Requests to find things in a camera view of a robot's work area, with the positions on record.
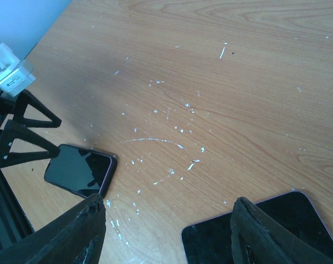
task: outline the phone screen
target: phone screen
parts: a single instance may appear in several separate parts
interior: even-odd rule
[[[78,147],[60,145],[59,148],[58,157],[47,167],[45,180],[83,197],[94,193],[104,196],[101,190],[103,186],[108,189],[116,160]]]
[[[256,204],[296,237],[333,260],[333,239],[309,198],[289,192]],[[186,227],[181,234],[188,264],[233,264],[227,213]]]

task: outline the white debris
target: white debris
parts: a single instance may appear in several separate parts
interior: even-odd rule
[[[195,164],[194,163],[191,164],[187,170],[189,171],[190,169],[192,169],[193,165],[195,165]]]

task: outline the scratch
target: scratch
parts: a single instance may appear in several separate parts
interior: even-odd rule
[[[223,48],[223,51],[221,52],[221,55],[220,55],[219,59],[222,58],[222,56],[223,56],[223,54],[224,54],[224,51],[225,51],[225,47]]]
[[[170,107],[168,108],[168,114],[166,115],[166,119],[169,119],[169,112],[170,112]]]
[[[126,140],[126,141],[122,141],[120,143],[126,143],[126,142],[132,142],[132,141],[142,141],[142,140],[154,140],[154,141],[161,141],[161,142],[167,142],[167,143],[172,143],[176,146],[178,146],[180,149],[183,149],[184,147],[181,146],[180,144],[178,143],[175,143],[175,142],[172,142],[170,140],[166,140],[166,139],[154,139],[154,138],[141,138],[141,139],[131,139],[131,140]]]

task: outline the white speck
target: white speck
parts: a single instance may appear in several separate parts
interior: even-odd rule
[[[195,164],[194,163],[191,164],[187,170],[189,171],[190,169],[192,169],[193,165],[195,165]]]
[[[114,229],[116,229],[115,224],[114,224],[114,221],[113,221],[113,220],[110,220],[110,223],[112,224],[112,227],[113,227]]]
[[[221,55],[220,55],[219,59],[222,58],[222,56],[223,56],[223,54],[224,54],[224,51],[225,51],[225,47],[223,48],[223,51],[221,52]]]

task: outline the wood grain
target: wood grain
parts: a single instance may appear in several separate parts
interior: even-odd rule
[[[36,131],[119,156],[101,263],[186,263],[185,226],[291,188],[333,236],[333,1],[75,0],[29,60]],[[4,169],[35,229],[80,201],[47,164]]]

